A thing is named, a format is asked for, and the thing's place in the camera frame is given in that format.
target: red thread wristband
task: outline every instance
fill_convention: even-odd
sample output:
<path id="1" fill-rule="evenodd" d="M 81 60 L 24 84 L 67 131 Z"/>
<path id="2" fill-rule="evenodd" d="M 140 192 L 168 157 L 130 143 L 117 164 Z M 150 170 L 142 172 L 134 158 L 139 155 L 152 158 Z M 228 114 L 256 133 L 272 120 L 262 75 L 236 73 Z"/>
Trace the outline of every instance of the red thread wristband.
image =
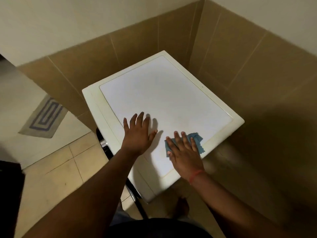
<path id="1" fill-rule="evenodd" d="M 205 172 L 204 170 L 200 169 L 200 170 L 196 170 L 194 173 L 192 173 L 192 175 L 189 177 L 189 184 L 192 184 L 194 178 L 199 175 L 200 173 Z"/>

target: rug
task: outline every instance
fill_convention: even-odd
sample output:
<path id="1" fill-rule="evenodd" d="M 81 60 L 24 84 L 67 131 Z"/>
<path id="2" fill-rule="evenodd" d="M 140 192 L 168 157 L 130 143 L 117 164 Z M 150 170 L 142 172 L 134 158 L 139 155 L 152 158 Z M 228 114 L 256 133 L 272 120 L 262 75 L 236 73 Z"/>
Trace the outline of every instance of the rug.
<path id="1" fill-rule="evenodd" d="M 19 131 L 19 134 L 50 139 L 66 113 L 66 108 L 46 95 Z"/>

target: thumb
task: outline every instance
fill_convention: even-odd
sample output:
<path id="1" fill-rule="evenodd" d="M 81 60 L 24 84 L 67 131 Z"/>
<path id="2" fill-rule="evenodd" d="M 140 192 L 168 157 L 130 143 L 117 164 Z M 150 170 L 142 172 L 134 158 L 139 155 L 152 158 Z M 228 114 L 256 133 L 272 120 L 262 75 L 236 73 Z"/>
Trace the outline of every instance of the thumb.
<path id="1" fill-rule="evenodd" d="M 156 134 L 157 134 L 158 130 L 153 130 L 150 135 L 149 135 L 149 142 L 150 142 L 150 145 L 152 144 L 153 142 L 153 139 L 155 138 Z"/>
<path id="2" fill-rule="evenodd" d="M 167 154 L 170 158 L 170 161 L 172 161 L 173 166 L 175 167 L 175 165 L 176 165 L 175 155 L 171 151 L 168 151 Z"/>

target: cleaning cloth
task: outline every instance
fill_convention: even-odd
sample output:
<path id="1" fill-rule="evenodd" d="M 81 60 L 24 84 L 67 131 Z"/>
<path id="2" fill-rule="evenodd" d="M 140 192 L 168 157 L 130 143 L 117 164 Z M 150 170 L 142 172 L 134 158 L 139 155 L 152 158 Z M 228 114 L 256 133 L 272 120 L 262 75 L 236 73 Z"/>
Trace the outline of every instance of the cleaning cloth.
<path id="1" fill-rule="evenodd" d="M 203 152 L 205 152 L 204 149 L 203 149 L 203 147 L 202 147 L 201 144 L 200 144 L 200 142 L 201 142 L 201 140 L 203 140 L 203 138 L 200 137 L 198 133 L 191 133 L 191 134 L 189 134 L 189 135 L 186 135 L 186 137 L 187 137 L 189 143 L 191 142 L 191 137 L 193 137 L 193 139 L 195 140 L 195 143 L 196 143 L 196 145 L 197 145 L 198 152 L 199 152 L 200 154 L 202 154 Z M 175 138 L 172 139 L 172 141 L 173 141 L 173 143 L 177 146 L 176 141 L 175 141 Z M 168 143 L 167 143 L 166 140 L 165 140 L 165 149 L 166 149 L 166 157 L 168 157 L 167 152 L 168 152 L 168 151 L 171 151 L 171 152 L 172 152 L 172 150 L 171 150 L 170 147 L 168 146 Z"/>

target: person's left hand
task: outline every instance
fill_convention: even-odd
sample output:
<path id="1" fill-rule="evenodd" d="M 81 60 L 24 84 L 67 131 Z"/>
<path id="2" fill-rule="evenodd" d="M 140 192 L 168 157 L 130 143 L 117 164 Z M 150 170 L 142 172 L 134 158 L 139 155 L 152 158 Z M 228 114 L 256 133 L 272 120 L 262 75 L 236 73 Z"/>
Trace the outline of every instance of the person's left hand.
<path id="1" fill-rule="evenodd" d="M 130 127 L 126 118 L 123 119 L 124 139 L 121 149 L 130 155 L 138 157 L 142 155 L 152 144 L 157 129 L 149 134 L 150 117 L 146 117 L 143 121 L 144 112 L 141 112 L 137 118 L 137 114 L 133 115 L 130 120 Z"/>

